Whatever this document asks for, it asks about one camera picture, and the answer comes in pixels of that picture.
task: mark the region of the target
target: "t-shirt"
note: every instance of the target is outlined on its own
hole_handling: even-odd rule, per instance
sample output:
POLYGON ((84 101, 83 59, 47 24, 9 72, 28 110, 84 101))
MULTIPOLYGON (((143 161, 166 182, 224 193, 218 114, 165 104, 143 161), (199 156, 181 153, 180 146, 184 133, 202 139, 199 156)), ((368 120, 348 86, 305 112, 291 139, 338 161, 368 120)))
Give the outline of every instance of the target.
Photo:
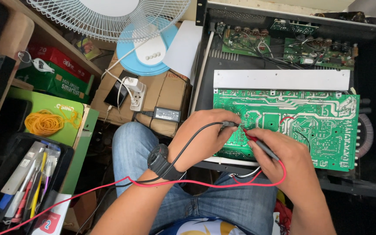
POLYGON ((251 235, 219 218, 192 217, 175 222, 156 235, 251 235))

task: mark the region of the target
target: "red box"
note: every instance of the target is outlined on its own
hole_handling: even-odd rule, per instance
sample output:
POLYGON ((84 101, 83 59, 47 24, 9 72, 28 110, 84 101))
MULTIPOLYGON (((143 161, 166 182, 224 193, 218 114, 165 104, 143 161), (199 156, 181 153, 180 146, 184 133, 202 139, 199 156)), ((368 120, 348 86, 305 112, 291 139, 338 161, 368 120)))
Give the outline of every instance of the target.
POLYGON ((72 61, 68 56, 63 54, 53 46, 42 46, 37 44, 29 44, 29 53, 32 59, 40 58, 42 60, 53 62, 55 65, 69 72, 71 75, 88 83, 91 74, 84 68, 72 61))

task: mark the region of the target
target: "black wristwatch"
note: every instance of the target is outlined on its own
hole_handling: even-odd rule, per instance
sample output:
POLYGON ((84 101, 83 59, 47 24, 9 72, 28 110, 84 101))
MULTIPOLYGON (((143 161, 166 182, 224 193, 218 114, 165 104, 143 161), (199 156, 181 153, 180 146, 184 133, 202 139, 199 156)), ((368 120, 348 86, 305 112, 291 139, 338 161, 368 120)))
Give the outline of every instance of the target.
MULTIPOLYGON (((168 147, 162 143, 158 144, 150 153, 148 157, 148 168, 156 173, 158 176, 162 176, 166 169, 170 166, 168 162, 168 147)), ((166 180, 180 180, 186 172, 179 172, 174 166, 162 176, 162 179, 166 180)))

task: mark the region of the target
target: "smartphone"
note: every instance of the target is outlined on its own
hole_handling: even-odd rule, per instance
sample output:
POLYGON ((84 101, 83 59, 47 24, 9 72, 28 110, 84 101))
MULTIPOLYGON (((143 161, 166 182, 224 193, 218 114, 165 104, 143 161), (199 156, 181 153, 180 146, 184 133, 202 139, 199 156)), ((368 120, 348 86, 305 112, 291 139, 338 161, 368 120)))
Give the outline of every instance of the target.
MULTIPOLYGON (((138 78, 137 75, 123 70, 123 72, 120 74, 120 76, 118 78, 120 78, 120 80, 123 80, 125 77, 138 78)), ((114 107, 120 107, 121 106, 121 104, 123 103, 124 99, 127 97, 129 92, 127 91, 127 89, 124 86, 121 86, 120 94, 118 94, 118 89, 120 88, 120 84, 121 83, 119 81, 117 81, 114 84, 114 86, 111 88, 110 92, 108 93, 107 97, 104 99, 105 103, 112 105, 114 107), (120 96, 119 97, 119 104, 117 104, 117 96, 118 95, 120 96)))

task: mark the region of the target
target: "white fan grill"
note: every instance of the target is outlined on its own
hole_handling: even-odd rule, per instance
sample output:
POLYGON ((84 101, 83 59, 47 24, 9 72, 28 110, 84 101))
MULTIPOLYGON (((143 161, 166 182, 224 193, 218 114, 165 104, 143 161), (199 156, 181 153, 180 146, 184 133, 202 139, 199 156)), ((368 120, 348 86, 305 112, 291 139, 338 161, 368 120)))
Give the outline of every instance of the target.
POLYGON ((134 42, 154 38, 168 26, 175 24, 185 13, 191 0, 139 0, 133 12, 117 17, 99 14, 87 8, 80 0, 27 2, 51 20, 79 34, 106 41, 134 42), (124 31, 129 24, 133 24, 134 30, 124 31), (154 24, 158 30, 152 31, 149 24, 154 24))

